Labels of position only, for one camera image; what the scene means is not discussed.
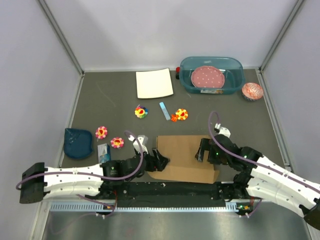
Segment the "brown cardboard box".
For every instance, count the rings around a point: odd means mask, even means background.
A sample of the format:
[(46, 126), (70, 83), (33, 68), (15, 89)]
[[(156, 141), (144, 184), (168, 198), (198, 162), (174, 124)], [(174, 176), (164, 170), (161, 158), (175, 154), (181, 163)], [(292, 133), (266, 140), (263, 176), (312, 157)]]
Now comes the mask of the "brown cardboard box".
[(196, 153), (201, 139), (207, 135), (160, 135), (156, 147), (160, 154), (170, 159), (163, 171), (149, 172), (151, 178), (161, 181), (178, 181), (212, 184), (219, 171), (207, 161), (208, 153), (204, 154), (203, 162), (197, 161)]

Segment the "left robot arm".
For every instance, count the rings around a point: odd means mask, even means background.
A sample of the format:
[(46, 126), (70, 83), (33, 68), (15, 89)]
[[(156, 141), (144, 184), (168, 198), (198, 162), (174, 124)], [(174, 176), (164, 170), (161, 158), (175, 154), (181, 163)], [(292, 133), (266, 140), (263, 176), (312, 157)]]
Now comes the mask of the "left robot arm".
[(136, 153), (126, 160), (109, 160), (86, 167), (54, 168), (38, 162), (22, 173), (17, 184), (21, 204), (33, 204), (44, 199), (82, 195), (109, 198), (118, 186), (142, 177), (145, 172), (162, 172), (170, 159), (158, 149), (153, 154)]

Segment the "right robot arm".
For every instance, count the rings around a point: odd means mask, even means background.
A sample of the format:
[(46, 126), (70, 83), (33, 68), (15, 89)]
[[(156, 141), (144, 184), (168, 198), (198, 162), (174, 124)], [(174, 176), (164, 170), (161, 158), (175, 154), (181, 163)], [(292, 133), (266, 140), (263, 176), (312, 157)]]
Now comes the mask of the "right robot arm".
[(195, 159), (203, 162), (205, 152), (210, 164), (238, 171), (233, 179), (233, 192), (238, 198), (270, 201), (296, 213), (313, 228), (320, 228), (318, 183), (295, 175), (251, 147), (238, 147), (222, 134), (202, 138)]

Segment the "blue packet under arm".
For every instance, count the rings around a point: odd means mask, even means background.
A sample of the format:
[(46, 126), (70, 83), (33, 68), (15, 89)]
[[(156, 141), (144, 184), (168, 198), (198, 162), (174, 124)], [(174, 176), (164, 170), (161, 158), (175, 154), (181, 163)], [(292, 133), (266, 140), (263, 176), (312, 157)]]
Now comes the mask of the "blue packet under arm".
[(107, 143), (97, 146), (98, 163), (103, 164), (111, 160), (111, 150)]

